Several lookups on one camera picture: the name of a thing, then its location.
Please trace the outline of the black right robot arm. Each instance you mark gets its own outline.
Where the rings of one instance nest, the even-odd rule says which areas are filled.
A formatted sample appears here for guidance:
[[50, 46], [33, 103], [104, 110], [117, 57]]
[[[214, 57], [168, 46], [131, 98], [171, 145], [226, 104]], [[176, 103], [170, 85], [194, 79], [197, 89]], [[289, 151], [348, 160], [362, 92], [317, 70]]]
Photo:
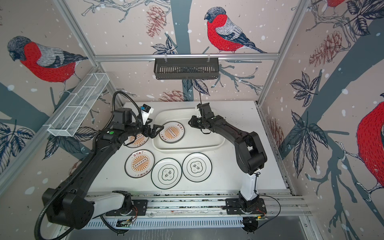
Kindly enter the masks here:
[[214, 115], [210, 104], [198, 104], [199, 116], [192, 116], [188, 124], [190, 127], [216, 133], [231, 144], [235, 149], [236, 162], [240, 170], [245, 173], [239, 192], [238, 209], [245, 214], [266, 214], [265, 204], [258, 192], [257, 179], [259, 170], [263, 169], [268, 160], [264, 146], [256, 132], [245, 132], [229, 124], [222, 116]]

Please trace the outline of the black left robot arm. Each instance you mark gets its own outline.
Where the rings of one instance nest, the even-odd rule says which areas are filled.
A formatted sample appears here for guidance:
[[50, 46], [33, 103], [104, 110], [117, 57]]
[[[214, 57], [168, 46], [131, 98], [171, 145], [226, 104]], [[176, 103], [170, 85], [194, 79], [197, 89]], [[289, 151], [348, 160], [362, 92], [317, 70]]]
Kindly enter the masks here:
[[162, 130], [160, 125], [123, 126], [123, 129], [105, 129], [94, 138], [93, 149], [78, 168], [56, 189], [47, 189], [42, 200], [44, 208], [35, 224], [35, 231], [40, 230], [44, 217], [54, 224], [82, 229], [88, 222], [112, 210], [130, 212], [133, 208], [130, 193], [113, 191], [105, 196], [87, 200], [86, 195], [93, 181], [112, 155], [130, 136], [142, 134], [155, 138]]

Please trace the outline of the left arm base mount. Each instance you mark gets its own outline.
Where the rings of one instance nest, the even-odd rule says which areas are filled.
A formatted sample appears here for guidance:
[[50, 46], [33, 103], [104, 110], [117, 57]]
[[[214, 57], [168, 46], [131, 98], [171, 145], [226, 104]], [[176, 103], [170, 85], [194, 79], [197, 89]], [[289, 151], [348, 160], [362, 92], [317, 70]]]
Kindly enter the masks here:
[[120, 209], [112, 210], [106, 213], [108, 217], [125, 216], [145, 216], [148, 206], [148, 200], [131, 200], [130, 203], [123, 204]]

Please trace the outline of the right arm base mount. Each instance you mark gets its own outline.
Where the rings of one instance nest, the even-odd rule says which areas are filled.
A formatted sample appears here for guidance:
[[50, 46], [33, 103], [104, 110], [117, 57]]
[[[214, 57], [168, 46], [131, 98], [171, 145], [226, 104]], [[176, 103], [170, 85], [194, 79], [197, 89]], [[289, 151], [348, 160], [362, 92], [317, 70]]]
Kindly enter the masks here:
[[261, 198], [251, 201], [244, 199], [226, 199], [226, 204], [222, 207], [228, 215], [266, 215], [265, 202]]

